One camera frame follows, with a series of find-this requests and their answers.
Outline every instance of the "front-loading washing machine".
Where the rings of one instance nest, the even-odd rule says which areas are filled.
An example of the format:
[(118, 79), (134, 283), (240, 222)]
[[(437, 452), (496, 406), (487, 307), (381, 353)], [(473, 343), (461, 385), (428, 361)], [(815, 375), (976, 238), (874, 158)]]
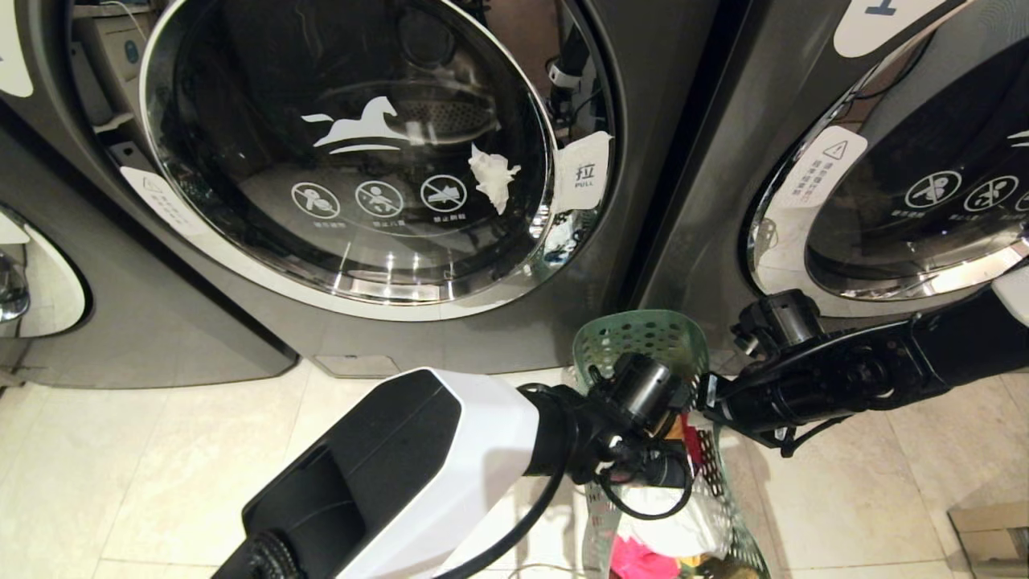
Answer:
[(159, 259), (145, 231), (0, 110), (0, 370), (5, 384), (140, 389), (267, 378), (296, 355)]
[(615, 307), (716, 4), (182, 0), (91, 52), (15, 0), (6, 100), (331, 374), (546, 368)]
[(799, 288), (826, 329), (958, 300), (1029, 254), (1029, 5), (752, 2), (638, 287), (730, 327)]

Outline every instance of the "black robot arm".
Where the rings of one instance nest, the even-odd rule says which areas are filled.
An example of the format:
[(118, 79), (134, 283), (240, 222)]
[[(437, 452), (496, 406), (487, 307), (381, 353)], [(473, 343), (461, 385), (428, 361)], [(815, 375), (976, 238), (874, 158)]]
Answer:
[[(1025, 267), (1016, 274), (1029, 279)], [(735, 381), (708, 375), (698, 406), (783, 457), (848, 417), (891, 410), (981, 378), (1029, 366), (1024, 283), (989, 285), (971, 297), (901, 322), (825, 333), (814, 302), (796, 289), (759, 300), (733, 328), (759, 358)], [(797, 428), (817, 425), (801, 437)]]

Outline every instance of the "plastic basket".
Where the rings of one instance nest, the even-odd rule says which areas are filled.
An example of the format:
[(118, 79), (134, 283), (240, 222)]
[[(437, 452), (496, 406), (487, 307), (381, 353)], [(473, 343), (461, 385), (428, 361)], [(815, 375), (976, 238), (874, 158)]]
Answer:
[[(593, 386), (589, 377), (591, 366), (610, 377), (615, 361), (627, 353), (643, 354), (669, 366), (695, 391), (701, 376), (708, 371), (704, 333), (688, 318), (667, 311), (635, 311), (595, 320), (575, 335), (572, 352), (576, 389), (583, 394)], [(722, 515), (731, 521), (724, 568), (748, 568), (756, 577), (769, 579), (765, 558), (729, 490), (725, 465), (718, 453), (718, 431), (700, 430), (699, 436), (704, 461), (697, 476), (705, 478), (706, 492), (718, 501)], [(589, 521), (582, 542), (582, 567), (588, 578), (607, 579), (622, 511), (607, 500), (600, 485), (589, 483), (586, 493)]]

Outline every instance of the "white cloth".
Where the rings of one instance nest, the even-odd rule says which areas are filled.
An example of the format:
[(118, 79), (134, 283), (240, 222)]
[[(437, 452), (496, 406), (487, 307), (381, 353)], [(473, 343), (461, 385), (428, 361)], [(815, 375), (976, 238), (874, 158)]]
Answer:
[[(636, 486), (623, 490), (622, 501), (641, 513), (661, 513), (675, 506), (681, 496), (678, 488)], [(697, 477), (689, 502), (681, 511), (661, 520), (640, 520), (623, 514), (618, 536), (636, 539), (665, 556), (682, 558), (707, 553), (725, 558), (732, 523), (721, 503), (711, 496), (704, 477)]]

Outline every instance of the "white horse decal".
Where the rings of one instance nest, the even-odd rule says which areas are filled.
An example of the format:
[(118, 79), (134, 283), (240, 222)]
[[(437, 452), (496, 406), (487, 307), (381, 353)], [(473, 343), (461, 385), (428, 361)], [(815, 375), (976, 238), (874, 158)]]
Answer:
[[(301, 116), (308, 122), (332, 122), (328, 134), (318, 139), (315, 146), (339, 143), (353, 139), (397, 139), (411, 141), (411, 137), (403, 133), (398, 133), (386, 124), (386, 115), (396, 116), (396, 109), (390, 104), (386, 97), (376, 97), (364, 105), (361, 117), (354, 120), (351, 118), (341, 118), (339, 120), (327, 114), (308, 114)], [(351, 152), (355, 150), (399, 150), (400, 147), (387, 144), (355, 144), (335, 148), (329, 154), (338, 152)]]

